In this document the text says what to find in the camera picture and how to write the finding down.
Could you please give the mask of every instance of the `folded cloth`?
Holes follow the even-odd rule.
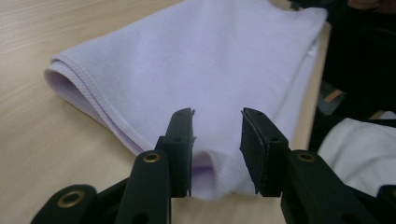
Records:
[[[175,111],[195,109],[192,195],[253,193],[240,111],[260,110],[293,137],[325,17],[265,0],[188,0],[54,56],[45,77],[135,154],[154,148]]]

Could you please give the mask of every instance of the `brass screw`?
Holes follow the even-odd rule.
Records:
[[[85,197],[85,192],[81,189],[72,190],[64,194],[58,200],[58,206],[62,208],[73,207],[74,205],[80,203]]]
[[[312,156],[311,154],[306,153],[306,152],[300,152],[300,153],[298,153],[298,154],[297,154],[297,158],[298,158],[300,161],[307,161],[307,162],[314,162],[314,161],[317,160],[317,159],[315,158],[315,156]]]
[[[145,162],[156,162],[161,158],[158,153],[149,153],[145,157],[143,157],[143,161]]]

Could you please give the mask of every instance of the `table surface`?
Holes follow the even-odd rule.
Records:
[[[274,0],[280,7],[287,2]],[[98,191],[129,175],[133,155],[101,124],[58,97],[43,71],[51,55],[112,32],[178,0],[0,0],[0,223],[28,223],[59,189]],[[298,136],[306,147],[330,27],[321,33]],[[177,199],[173,223],[284,223],[279,199],[231,194]]]

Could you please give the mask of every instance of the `white cloth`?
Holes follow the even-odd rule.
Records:
[[[344,119],[326,136],[318,154],[343,182],[372,196],[396,185],[396,129]]]

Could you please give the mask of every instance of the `light wood grain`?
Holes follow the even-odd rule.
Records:
[[[177,2],[0,0],[0,223],[29,223],[66,186],[89,184],[101,191],[129,175],[134,155],[58,97],[43,71],[53,54]],[[306,101],[305,137],[293,147],[306,145],[324,51],[308,90],[314,96]],[[230,195],[216,202],[173,200],[173,206],[174,223],[284,222],[279,199]]]

